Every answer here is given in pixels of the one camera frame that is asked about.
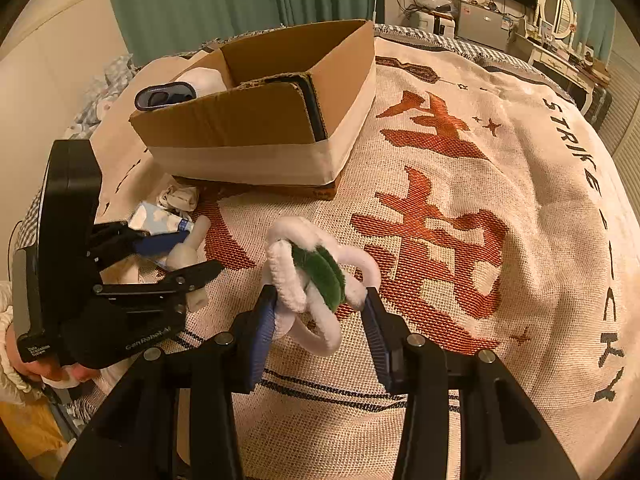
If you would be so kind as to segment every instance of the yellow fabric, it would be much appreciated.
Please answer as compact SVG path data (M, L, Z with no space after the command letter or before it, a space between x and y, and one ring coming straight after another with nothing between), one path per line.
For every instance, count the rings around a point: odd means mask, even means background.
M0 402L0 418L27 460L66 445L46 399L27 406Z

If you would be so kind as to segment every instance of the human hand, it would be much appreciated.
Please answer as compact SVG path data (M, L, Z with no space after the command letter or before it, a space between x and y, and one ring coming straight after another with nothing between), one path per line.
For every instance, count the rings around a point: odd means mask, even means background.
M20 375L30 378L32 381L41 381L42 378L51 381L63 381L66 379L65 371L60 367L58 359L54 356L44 357L31 363L23 363L18 353L18 347L15 341L15 332L13 324L9 325L6 330L6 353L9 363ZM100 370L92 370L76 363L66 369L68 373L76 380L84 383L89 379L100 375Z

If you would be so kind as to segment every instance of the bed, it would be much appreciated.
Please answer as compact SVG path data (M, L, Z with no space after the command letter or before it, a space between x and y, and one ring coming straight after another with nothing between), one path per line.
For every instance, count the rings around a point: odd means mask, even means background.
M494 349L580 477L600 478L640 417L640 230L607 150L571 98L520 60L415 29L376 35L378 91L335 199L209 187L196 210L212 221L201 257L225 270L162 346L197 346L251 308L267 228L304 216L374 257L386 308L412 330L453 351ZM126 119L137 90L198 55L145 66L93 132L98 221L126 218L171 181ZM33 240L35 213L17 247ZM158 272L141 264L139 278ZM234 396L247 476L392 475L406 398L378 383L359 316L337 315L336 354L279 340L254 393ZM104 399L97 386L71 406L76 418ZM449 399L453 479L460 404L456 391Z

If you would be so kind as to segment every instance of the plush toy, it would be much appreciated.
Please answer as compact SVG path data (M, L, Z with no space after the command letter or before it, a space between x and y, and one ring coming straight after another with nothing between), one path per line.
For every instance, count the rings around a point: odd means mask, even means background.
M288 334L302 348L328 356L340 346L342 333L335 311L341 303L361 310L368 286L380 286L380 270L374 259L358 247L340 245L329 233L301 217L277 219L267 232L267 261L263 283L278 291L273 338ZM360 282L340 264L355 266ZM316 324L311 332L300 319L308 312Z

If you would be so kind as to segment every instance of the blue and white package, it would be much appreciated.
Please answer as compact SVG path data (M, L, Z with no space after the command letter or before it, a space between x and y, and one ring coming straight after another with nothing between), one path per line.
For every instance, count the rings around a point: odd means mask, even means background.
M169 213L166 209L149 202L141 202L129 218L129 227L137 231L148 231L151 235L191 232L193 222Z

